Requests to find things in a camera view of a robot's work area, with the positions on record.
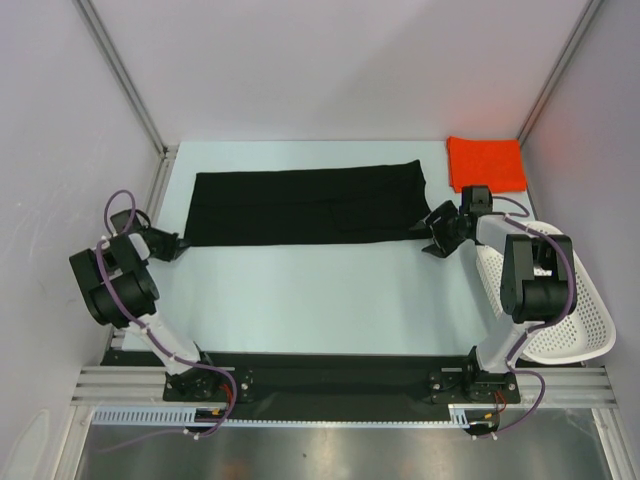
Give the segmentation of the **black t-shirt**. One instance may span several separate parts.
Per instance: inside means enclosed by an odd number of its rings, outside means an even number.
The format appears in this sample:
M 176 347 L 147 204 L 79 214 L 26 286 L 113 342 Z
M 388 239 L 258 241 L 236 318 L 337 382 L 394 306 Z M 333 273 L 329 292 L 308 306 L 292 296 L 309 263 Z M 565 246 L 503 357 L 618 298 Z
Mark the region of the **black t-shirt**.
M 199 173 L 184 235 L 194 247 L 428 239 L 419 161 L 340 169 Z

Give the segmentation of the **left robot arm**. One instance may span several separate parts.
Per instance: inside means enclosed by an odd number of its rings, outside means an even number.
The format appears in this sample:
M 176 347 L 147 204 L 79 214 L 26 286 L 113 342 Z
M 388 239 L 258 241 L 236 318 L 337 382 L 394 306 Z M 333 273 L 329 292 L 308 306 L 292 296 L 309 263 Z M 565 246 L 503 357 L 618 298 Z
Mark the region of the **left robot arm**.
M 208 401 L 230 395 L 228 382 L 194 341 L 179 334 L 159 313 L 160 294 L 148 270 L 152 259 L 177 260 L 189 243 L 152 226 L 141 210 L 124 210 L 108 220 L 110 237 L 69 257 L 92 318 L 142 340 L 165 368 L 164 398 Z

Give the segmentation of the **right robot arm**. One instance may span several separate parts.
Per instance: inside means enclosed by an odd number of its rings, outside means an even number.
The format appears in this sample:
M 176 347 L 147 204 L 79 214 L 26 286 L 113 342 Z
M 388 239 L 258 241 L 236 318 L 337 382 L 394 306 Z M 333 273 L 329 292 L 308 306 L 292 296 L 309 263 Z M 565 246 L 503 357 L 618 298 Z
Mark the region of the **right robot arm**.
M 466 186 L 459 205 L 446 201 L 414 227 L 431 241 L 424 252 L 440 259 L 465 241 L 502 256 L 501 314 L 459 366 L 444 365 L 411 388 L 411 396 L 422 402 L 519 402 L 518 358 L 536 333 L 556 325 L 576 307 L 571 239 L 523 224 L 529 214 L 525 207 L 513 213 L 496 211 L 497 199 L 486 186 Z

